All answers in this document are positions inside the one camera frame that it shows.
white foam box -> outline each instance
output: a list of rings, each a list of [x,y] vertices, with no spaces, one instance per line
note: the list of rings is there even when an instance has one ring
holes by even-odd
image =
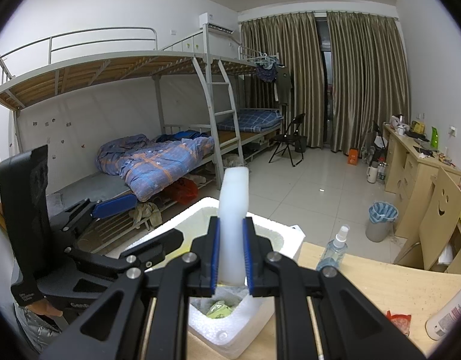
[[[209,219],[217,215],[218,206],[218,200],[204,198],[129,247],[132,248],[172,228],[180,230],[184,235],[182,246],[151,269],[164,266],[174,257],[188,252],[194,238],[207,233]],[[304,240],[304,233],[298,227],[285,226],[251,212],[248,212],[247,216],[252,217],[255,232],[269,238],[275,251],[297,261]],[[228,359],[236,359],[257,337],[273,313],[272,297],[254,298],[247,295],[231,315],[220,319],[208,318],[189,304],[189,331]]]

upper bunk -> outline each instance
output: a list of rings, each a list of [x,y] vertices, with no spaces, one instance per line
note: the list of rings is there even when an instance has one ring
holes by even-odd
[[[59,47],[54,46],[58,38],[108,30],[149,30],[153,35],[146,38],[97,39],[65,44]],[[255,72],[256,64],[244,58],[241,47],[239,48],[239,58],[213,55],[209,47],[208,32],[209,29],[204,26],[202,30],[160,50],[157,44],[157,32],[151,27],[90,28],[39,39],[0,55],[0,104],[12,111],[17,111],[62,93],[112,81],[172,74],[195,74],[193,59],[198,61],[201,70],[204,71],[206,67],[205,61],[208,60],[208,57],[212,61],[212,73],[215,74],[220,74],[219,60],[222,61],[229,75],[252,74]],[[200,50],[196,39],[203,41]],[[118,41],[150,41],[154,47],[152,50],[105,52],[52,62],[54,53],[60,50],[86,44]],[[48,64],[19,76],[12,76],[5,65],[4,59],[35,44],[48,44]]]

curtain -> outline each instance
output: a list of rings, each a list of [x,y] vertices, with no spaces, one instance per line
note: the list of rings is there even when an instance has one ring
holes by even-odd
[[[243,45],[269,55],[279,54],[289,68],[294,93],[287,120],[306,113],[301,133],[310,147],[322,146],[324,132],[324,68],[314,14],[293,13],[242,23]],[[273,84],[246,77],[246,107],[276,108]]]
[[[360,149],[391,115],[409,120],[407,64],[392,17],[328,12],[334,75],[331,150]]]

green bottle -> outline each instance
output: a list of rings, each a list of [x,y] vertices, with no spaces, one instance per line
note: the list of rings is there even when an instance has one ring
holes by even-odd
[[[439,146],[438,129],[435,127],[432,128],[431,146],[435,149],[437,149]]]

bunk bed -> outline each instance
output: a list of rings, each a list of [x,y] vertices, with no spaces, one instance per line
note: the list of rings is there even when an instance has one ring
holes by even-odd
[[[60,47],[54,47],[57,38],[66,37],[82,32],[111,31],[122,29],[138,29],[151,32],[147,38],[112,38],[105,40],[91,40],[89,42],[72,43]],[[259,133],[240,132],[237,116],[237,106],[234,99],[229,75],[238,76],[253,74],[256,63],[248,61],[239,52],[239,58],[228,58],[211,54],[209,49],[209,32],[215,29],[207,24],[202,29],[184,39],[179,40],[163,49],[158,49],[157,33],[150,27],[109,27],[91,28],[88,30],[73,31],[39,39],[30,44],[19,47],[15,50],[0,55],[0,104],[10,109],[14,115],[15,135],[20,152],[23,151],[22,141],[18,126],[20,111],[27,107],[40,103],[46,99],[71,92],[80,88],[99,85],[117,80],[127,80],[140,77],[152,77],[155,81],[155,97],[157,98],[158,117],[162,134],[174,133],[184,128],[208,131],[214,139],[214,150],[199,162],[200,167],[208,162],[215,164],[215,180],[220,188],[224,166],[222,156],[231,151],[237,151],[241,161],[244,161],[242,146],[244,144],[261,139],[267,134],[276,131],[279,126],[273,126]],[[203,47],[198,49],[196,39],[203,40]],[[78,47],[84,44],[117,41],[149,41],[154,44],[153,50],[144,51],[118,51],[104,54],[85,55],[59,62],[52,62],[53,53],[58,50]],[[26,48],[33,44],[48,43],[48,63],[33,71],[20,76],[13,76],[4,63],[6,56]],[[197,74],[203,88],[209,110],[209,124],[202,125],[169,125],[165,124],[164,112],[162,109],[162,96],[160,92],[160,78],[165,75],[176,74]],[[220,74],[222,82],[213,82],[212,75]],[[226,85],[228,88],[231,109],[215,112],[213,87],[215,85]],[[232,116],[234,131],[219,131],[215,118],[217,116]],[[59,191],[62,196],[64,207],[68,207],[82,198],[91,200],[108,200],[114,197],[131,193],[129,187],[119,176],[96,173],[89,175]],[[172,205],[169,202],[164,208]],[[149,230],[147,221],[133,224],[126,213],[103,220],[96,226],[102,235],[101,245],[94,249],[97,252],[110,245],[117,238],[132,231],[137,226],[144,224]]]

